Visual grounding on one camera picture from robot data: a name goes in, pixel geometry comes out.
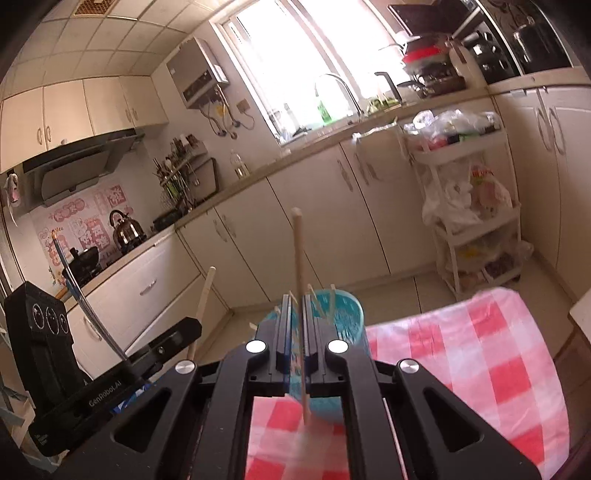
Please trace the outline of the black wok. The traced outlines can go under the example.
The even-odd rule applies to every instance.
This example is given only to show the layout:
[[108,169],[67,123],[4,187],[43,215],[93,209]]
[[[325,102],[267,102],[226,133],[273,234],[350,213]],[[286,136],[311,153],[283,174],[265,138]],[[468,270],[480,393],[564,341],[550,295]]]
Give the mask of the black wok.
[[91,246],[79,252],[76,248],[70,249],[72,260],[69,268],[79,286],[83,286],[96,277],[102,268],[99,263],[99,250]]

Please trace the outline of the steel kettle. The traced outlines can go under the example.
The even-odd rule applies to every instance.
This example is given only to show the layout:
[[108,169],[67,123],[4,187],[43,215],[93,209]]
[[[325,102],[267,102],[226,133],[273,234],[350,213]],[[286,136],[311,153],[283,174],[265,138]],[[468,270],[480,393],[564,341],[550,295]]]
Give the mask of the steel kettle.
[[127,254],[147,238],[139,222],[120,210],[110,212],[109,224],[113,228],[114,243],[122,254]]

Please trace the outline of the dish rack with utensils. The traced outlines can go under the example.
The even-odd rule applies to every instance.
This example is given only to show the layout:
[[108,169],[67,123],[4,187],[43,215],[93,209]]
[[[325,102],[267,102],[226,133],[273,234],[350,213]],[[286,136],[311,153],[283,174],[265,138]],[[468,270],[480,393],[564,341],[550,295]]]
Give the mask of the dish rack with utensils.
[[163,200],[186,215],[219,192],[216,159],[192,134],[173,138],[163,160],[153,158]]

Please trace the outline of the white water heater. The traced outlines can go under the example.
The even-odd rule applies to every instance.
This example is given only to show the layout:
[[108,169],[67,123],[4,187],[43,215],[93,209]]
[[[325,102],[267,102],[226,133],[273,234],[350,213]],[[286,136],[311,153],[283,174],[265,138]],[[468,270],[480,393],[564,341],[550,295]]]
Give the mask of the white water heater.
[[169,75],[187,109],[204,107],[229,81],[207,42],[191,37],[167,62]]

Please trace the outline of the red checkered tablecloth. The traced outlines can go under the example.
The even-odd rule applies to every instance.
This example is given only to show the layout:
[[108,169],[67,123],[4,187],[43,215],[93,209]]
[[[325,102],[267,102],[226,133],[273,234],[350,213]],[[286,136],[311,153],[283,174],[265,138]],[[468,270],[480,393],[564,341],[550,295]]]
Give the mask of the red checkered tablecloth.
[[[550,479],[569,455],[562,387],[538,326],[505,288],[366,329],[376,360],[414,358]],[[249,479],[346,479],[345,428],[317,415],[304,421],[289,396],[253,405]]]

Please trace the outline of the stack of pots and pans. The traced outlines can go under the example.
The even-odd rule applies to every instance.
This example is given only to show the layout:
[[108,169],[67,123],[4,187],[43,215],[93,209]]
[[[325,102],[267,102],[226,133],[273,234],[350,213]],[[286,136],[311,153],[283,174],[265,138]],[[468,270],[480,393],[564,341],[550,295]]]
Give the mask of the stack of pots and pans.
[[467,89],[450,57],[453,43],[444,34],[411,37],[403,47],[403,70],[409,80],[398,87],[411,88],[421,99]]

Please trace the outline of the blue plastic basket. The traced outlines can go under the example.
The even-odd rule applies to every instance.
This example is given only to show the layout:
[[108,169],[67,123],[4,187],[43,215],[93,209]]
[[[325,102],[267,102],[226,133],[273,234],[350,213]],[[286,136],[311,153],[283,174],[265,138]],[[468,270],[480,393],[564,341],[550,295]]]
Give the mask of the blue plastic basket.
[[[311,374],[321,373],[325,346],[332,343],[368,346],[365,331],[365,314],[360,301],[353,294],[335,289],[335,323],[329,322],[329,289],[315,290],[322,304],[325,317],[318,317],[311,296],[305,295],[305,372],[307,373],[307,392],[311,392]],[[276,327],[276,337],[271,342],[274,361],[271,371],[280,375],[281,389],[298,402],[301,402],[301,368],[298,357],[298,318],[297,302],[293,297],[284,296],[256,326],[256,339],[262,337],[263,329]]]

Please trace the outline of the white rolling storage cart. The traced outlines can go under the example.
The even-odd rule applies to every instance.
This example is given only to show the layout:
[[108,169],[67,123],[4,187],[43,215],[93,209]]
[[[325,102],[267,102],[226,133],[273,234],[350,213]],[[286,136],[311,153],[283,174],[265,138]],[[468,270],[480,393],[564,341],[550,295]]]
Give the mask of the white rolling storage cart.
[[433,232],[436,266],[459,300],[521,277],[523,240],[508,135],[492,111],[423,110],[399,133]]

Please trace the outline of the white chair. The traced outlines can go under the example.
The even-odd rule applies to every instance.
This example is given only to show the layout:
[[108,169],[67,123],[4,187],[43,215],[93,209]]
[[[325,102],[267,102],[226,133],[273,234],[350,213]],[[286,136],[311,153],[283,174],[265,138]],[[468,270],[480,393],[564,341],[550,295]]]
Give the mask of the white chair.
[[569,316],[587,337],[591,336],[591,291],[588,290],[569,311]]

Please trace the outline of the green bottle on windowsill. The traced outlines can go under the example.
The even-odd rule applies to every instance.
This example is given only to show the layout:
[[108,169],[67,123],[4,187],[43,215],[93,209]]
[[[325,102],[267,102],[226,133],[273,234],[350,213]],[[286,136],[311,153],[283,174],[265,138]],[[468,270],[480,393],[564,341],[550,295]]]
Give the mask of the green bottle on windowsill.
[[320,115],[322,117],[322,124],[324,124],[324,125],[331,124],[332,117],[329,114],[329,111],[327,110],[327,108],[325,107],[325,104],[322,101],[321,96],[318,94],[318,91],[315,91],[315,100],[317,100],[317,103],[318,103],[318,112],[320,112]]

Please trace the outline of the range hood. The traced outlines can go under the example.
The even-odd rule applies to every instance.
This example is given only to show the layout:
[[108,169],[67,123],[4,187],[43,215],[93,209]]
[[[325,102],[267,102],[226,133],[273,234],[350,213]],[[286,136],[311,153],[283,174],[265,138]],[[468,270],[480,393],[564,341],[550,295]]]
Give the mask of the range hood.
[[15,168],[28,211],[49,207],[112,174],[144,133],[124,129],[58,146]]

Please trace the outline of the kitchen faucet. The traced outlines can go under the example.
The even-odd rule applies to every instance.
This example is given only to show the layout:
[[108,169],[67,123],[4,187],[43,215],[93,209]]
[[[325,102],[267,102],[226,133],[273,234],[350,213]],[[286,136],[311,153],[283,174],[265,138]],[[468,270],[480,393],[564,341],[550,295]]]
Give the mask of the kitchen faucet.
[[352,89],[349,88],[348,83],[346,83],[346,81],[344,79],[339,77],[339,75],[332,73],[332,72],[325,73],[325,76],[335,79],[335,81],[337,81],[339,83],[339,86],[342,86],[342,88],[345,89],[346,94],[349,96],[349,100],[351,100],[351,102],[353,103],[353,107],[355,107],[356,116],[358,116],[359,119],[362,119],[363,118],[363,109],[362,109],[359,101],[356,100],[356,96],[353,94]]

